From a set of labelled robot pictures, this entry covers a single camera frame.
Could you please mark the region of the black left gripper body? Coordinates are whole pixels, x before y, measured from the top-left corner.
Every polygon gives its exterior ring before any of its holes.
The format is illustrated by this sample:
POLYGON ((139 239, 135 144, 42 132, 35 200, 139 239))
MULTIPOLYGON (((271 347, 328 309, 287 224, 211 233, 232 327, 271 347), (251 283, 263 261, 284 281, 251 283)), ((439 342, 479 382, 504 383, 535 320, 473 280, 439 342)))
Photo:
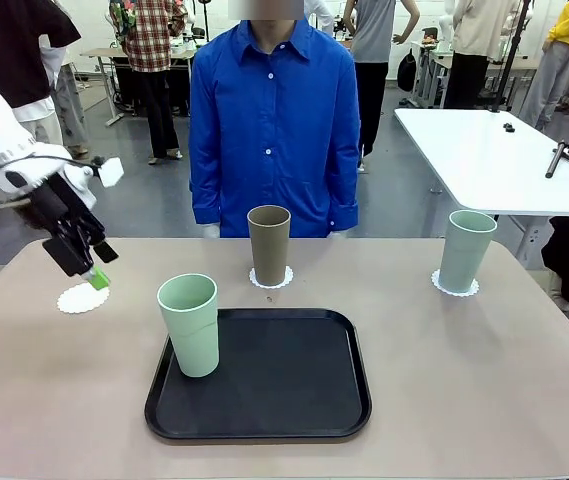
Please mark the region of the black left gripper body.
POLYGON ((105 240, 105 227, 93 214, 96 197, 85 172, 57 172, 28 194, 28 223, 46 230, 43 247, 68 277, 104 278, 90 253, 105 240))

